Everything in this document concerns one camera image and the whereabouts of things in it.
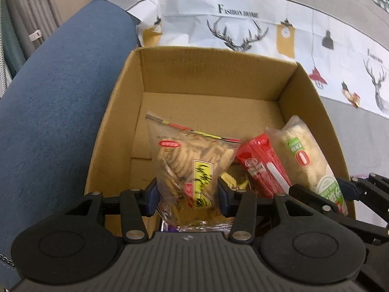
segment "metal chain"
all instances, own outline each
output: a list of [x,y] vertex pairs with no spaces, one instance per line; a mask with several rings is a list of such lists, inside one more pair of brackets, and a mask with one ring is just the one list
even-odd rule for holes
[[8,259],[7,257],[3,256],[1,253],[0,253],[0,260],[2,262],[4,262],[5,264],[8,264],[10,265],[11,267],[15,267],[14,263],[12,262],[11,259]]

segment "white clip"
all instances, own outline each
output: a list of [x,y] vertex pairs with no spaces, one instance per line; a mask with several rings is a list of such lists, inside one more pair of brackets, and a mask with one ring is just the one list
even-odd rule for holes
[[29,35],[30,41],[33,42],[34,40],[37,40],[38,38],[42,37],[42,32],[41,30],[36,30],[33,32],[31,35]]

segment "ribbed gray plastic surface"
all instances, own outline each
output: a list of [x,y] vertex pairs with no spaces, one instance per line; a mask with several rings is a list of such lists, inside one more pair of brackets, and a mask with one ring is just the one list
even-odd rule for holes
[[364,290],[353,282],[312,287],[287,281],[267,269],[251,247],[230,243],[222,233],[159,232],[146,243],[126,246],[110,269],[88,281],[53,287],[25,280],[13,290],[13,292],[49,291],[359,292]]

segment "red lamp print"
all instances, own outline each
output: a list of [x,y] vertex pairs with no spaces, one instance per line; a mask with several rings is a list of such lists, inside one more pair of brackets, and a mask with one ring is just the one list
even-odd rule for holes
[[323,89],[324,85],[327,84],[316,67],[313,68],[312,73],[310,73],[308,77],[315,82],[315,85],[319,89]]

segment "blue fabric armrest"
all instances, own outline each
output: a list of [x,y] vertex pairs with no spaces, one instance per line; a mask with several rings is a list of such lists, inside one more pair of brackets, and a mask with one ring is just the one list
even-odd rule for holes
[[[38,48],[0,100],[5,257],[21,231],[83,196],[110,94],[137,44],[133,18],[94,0]],[[5,288],[19,280],[14,268],[0,262]]]

